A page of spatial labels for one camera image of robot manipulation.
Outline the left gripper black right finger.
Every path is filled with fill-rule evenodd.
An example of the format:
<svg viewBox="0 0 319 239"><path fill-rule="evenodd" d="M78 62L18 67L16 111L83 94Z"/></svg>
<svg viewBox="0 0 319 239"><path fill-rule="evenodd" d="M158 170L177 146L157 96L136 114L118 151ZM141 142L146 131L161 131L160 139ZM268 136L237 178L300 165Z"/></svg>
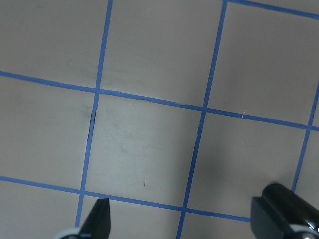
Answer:
<svg viewBox="0 0 319 239"><path fill-rule="evenodd" d="M251 200L250 228L257 239L287 239L293 230L262 197Z"/></svg>

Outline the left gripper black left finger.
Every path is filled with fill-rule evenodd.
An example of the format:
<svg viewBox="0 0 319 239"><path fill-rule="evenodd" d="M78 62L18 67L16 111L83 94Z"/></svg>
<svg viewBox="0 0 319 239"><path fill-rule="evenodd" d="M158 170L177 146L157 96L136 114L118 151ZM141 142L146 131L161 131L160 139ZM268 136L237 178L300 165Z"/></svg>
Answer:
<svg viewBox="0 0 319 239"><path fill-rule="evenodd" d="M79 230L80 239L108 239L111 230L110 202L98 199Z"/></svg>

